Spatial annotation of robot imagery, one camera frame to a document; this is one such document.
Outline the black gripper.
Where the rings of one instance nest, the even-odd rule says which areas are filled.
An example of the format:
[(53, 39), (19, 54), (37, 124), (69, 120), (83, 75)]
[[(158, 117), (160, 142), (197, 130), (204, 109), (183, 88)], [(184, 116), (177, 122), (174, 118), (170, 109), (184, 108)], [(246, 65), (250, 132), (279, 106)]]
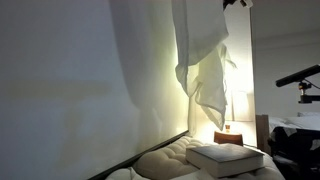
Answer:
[(242, 5), (242, 7), (249, 7), (249, 3), (246, 0), (223, 0), (223, 10), (225, 10), (228, 5), (233, 5), (238, 1)]

